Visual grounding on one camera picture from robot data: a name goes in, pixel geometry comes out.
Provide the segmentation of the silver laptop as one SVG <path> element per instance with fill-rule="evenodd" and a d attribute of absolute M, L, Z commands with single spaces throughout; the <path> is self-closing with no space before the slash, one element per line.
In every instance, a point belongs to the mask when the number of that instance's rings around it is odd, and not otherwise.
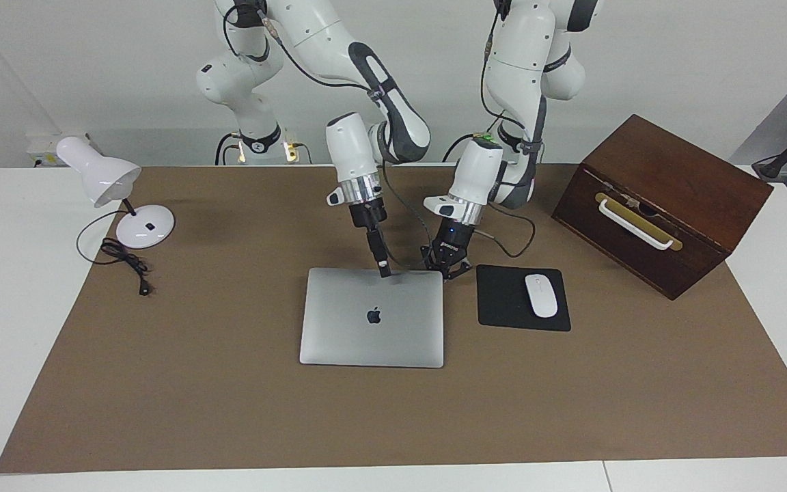
<path fill-rule="evenodd" d="M 301 364 L 441 368 L 444 352 L 439 272 L 309 270 Z"/>

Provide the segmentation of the black mouse pad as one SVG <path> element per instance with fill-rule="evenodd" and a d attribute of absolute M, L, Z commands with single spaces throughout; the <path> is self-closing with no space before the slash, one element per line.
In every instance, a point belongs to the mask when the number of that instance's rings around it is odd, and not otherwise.
<path fill-rule="evenodd" d="M 480 324 L 547 332 L 572 329 L 561 271 L 481 264 L 475 273 Z M 524 278 L 534 273 L 546 275 L 555 287 L 558 312 L 553 318 L 538 318 L 531 310 Z"/>

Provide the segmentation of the white computer mouse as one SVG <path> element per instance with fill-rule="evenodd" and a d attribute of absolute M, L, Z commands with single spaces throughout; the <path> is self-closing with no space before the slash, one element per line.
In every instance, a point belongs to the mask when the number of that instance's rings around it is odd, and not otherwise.
<path fill-rule="evenodd" d="M 558 299 L 549 277 L 541 273 L 525 276 L 525 289 L 533 310 L 538 318 L 553 318 L 558 314 Z"/>

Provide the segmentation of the brown table mat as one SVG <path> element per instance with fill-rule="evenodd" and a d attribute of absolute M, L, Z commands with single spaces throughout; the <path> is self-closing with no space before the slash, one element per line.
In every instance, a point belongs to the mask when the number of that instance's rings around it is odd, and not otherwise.
<path fill-rule="evenodd" d="M 370 268 L 325 167 L 151 167 L 133 199 L 177 227 L 89 271 L 0 473 L 787 456 L 787 367 L 730 270 L 669 301 L 550 214 L 540 169 L 515 266 L 564 277 L 568 332 L 482 326 L 475 275 L 444 287 L 445 364 L 298 360 L 308 271 Z"/>

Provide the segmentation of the dark brown wooden box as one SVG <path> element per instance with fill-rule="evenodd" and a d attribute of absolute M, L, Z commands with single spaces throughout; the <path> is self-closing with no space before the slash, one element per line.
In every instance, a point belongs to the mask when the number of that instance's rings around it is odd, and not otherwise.
<path fill-rule="evenodd" d="M 666 299 L 706 277 L 739 245 L 772 186 L 639 115 L 578 165 L 553 218 Z M 656 250 L 602 216 L 597 193 L 681 240 Z"/>

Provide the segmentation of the white desk lamp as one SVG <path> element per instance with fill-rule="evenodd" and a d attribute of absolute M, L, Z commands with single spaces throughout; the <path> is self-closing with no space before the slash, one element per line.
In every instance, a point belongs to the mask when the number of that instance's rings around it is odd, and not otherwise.
<path fill-rule="evenodd" d="M 126 212 L 115 229 L 116 240 L 127 248 L 147 249 L 162 243 L 174 230 L 171 209 L 158 204 L 138 206 L 129 202 L 135 181 L 143 168 L 134 163 L 104 156 L 79 137 L 65 137 L 57 143 L 57 156 L 81 175 L 85 195 L 101 208 L 121 202 Z"/>

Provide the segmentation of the white wall socket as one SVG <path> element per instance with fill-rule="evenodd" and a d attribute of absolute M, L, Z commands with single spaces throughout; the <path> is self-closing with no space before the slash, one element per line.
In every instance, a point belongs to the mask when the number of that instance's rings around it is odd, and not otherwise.
<path fill-rule="evenodd" d="M 87 132 L 66 132 L 54 135 L 28 136 L 29 145 L 26 153 L 29 156 L 31 166 L 34 168 L 68 167 L 65 162 L 57 155 L 57 143 L 66 137 L 78 137 L 83 142 L 89 144 L 93 149 L 99 147 Z"/>

